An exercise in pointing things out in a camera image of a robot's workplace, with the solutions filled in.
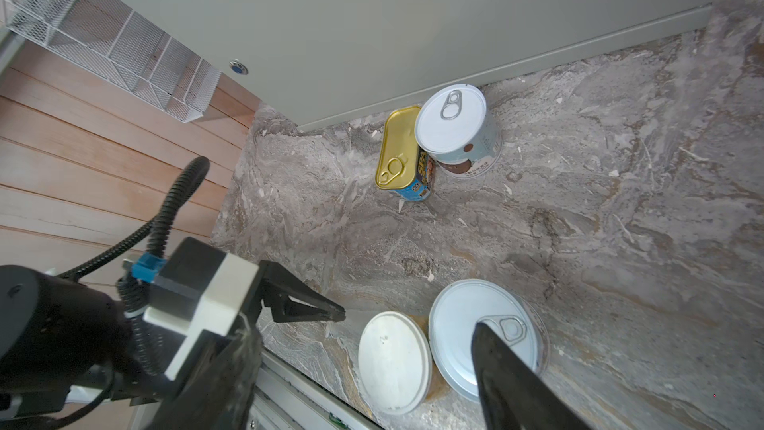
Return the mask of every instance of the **gray marble surface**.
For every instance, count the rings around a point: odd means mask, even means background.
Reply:
[[[377,311],[477,277],[538,310],[543,379],[594,428],[764,428],[763,16],[717,0],[705,30],[483,87],[499,163],[400,210],[373,179],[385,116],[301,134],[262,107],[213,242],[348,310],[265,312],[265,345],[386,428],[483,428],[453,391],[375,412],[356,367]]]

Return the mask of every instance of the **blue connector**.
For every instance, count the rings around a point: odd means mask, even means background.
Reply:
[[[167,263],[166,259],[156,257],[153,254],[144,253],[144,255],[133,264],[131,273],[137,280],[154,282],[154,277],[156,277],[159,270],[162,269],[164,263]]]

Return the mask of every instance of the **oval white lid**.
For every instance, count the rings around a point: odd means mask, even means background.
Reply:
[[[461,111],[456,103],[446,104],[453,91],[461,93]],[[462,149],[480,130],[486,112],[485,97],[477,88],[465,84],[446,87],[430,97],[419,111],[414,127],[416,141],[427,152]]]
[[[520,337],[521,324],[526,326]],[[453,282],[438,295],[430,310],[429,337],[435,365],[445,380],[462,396],[479,402],[478,380],[472,365],[472,334],[484,321],[525,365],[536,372],[539,367],[539,342],[530,316],[513,295],[492,282],[465,279]]]
[[[391,415],[411,412],[426,397],[433,363],[424,332],[407,315],[375,315],[358,343],[361,385],[374,406]]]

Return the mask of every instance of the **white metal basket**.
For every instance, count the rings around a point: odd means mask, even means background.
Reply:
[[[220,71],[119,0],[3,0],[13,32],[183,122],[204,115]]]

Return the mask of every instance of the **gray cabinet door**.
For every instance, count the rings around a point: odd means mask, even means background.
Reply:
[[[310,128],[422,100],[453,81],[505,78],[516,73],[507,64],[693,16],[712,0],[123,1]],[[696,15],[659,33],[703,25],[707,10],[701,22]],[[249,74],[234,74],[231,60]]]

